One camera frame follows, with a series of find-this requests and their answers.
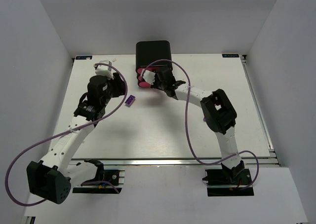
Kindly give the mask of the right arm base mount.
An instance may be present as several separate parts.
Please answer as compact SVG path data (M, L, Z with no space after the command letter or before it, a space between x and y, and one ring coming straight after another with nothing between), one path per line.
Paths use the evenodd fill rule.
M249 169L243 170L234 180L221 169L208 169L202 181L207 186L208 197L254 196Z

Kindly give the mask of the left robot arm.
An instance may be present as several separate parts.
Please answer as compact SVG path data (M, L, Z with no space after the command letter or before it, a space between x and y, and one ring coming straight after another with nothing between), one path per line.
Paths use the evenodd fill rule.
M108 102L119 96L126 96L126 82L119 73L90 78L87 92L81 97L66 134L40 161L32 161L27 166L32 194L61 204L72 188L85 182L100 183L104 180L104 165L99 160L86 159L73 168L68 166L84 139L104 116Z

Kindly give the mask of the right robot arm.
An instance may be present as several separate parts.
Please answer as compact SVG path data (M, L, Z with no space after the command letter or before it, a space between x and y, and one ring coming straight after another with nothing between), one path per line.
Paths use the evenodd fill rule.
M244 163L239 155L235 138L237 112L222 89L207 91L191 86L190 82L176 80L172 70L163 66L155 73L148 73L144 79L154 89L162 90L170 98L185 101L185 130L188 136L188 105L202 109L208 128L218 140L222 160L223 173L232 183L244 170Z

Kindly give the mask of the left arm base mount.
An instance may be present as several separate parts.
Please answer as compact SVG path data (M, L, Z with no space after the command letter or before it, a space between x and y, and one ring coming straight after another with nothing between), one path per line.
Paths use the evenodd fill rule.
M85 159L83 163L76 166L88 165L92 172L88 179L73 186L73 193L80 194L120 194L124 184L125 169L105 167L103 162L96 159Z

